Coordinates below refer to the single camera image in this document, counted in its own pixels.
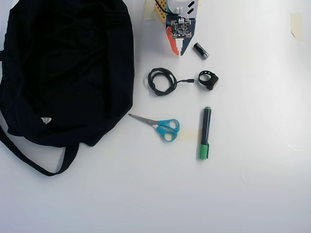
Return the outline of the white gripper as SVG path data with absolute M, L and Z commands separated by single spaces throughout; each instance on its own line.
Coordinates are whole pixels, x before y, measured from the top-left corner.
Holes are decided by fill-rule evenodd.
M 183 39 L 182 48 L 180 55 L 183 56 L 186 52 L 188 45 L 190 44 L 196 26 L 196 17 L 198 6 L 200 5 L 199 0 L 167 0 L 167 7 L 173 14 L 181 15 L 184 18 L 190 18 L 191 21 L 191 37 L 187 37 Z M 175 55 L 179 56 L 179 50 L 177 47 L 176 39 L 173 38 L 172 28 L 171 26 L 166 27 L 166 35 L 169 40 L 172 51 Z

